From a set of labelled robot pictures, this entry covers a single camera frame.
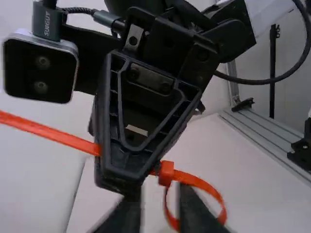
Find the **webcam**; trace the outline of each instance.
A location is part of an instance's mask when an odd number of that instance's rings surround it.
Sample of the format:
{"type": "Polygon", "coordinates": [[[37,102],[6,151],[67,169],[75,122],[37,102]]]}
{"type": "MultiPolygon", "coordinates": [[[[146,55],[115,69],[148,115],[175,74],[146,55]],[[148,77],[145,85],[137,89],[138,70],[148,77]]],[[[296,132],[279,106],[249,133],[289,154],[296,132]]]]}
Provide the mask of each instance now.
{"type": "Polygon", "coordinates": [[[14,97],[67,103],[79,66],[78,48],[70,41],[52,41],[25,29],[3,43],[4,87],[14,97]]]}

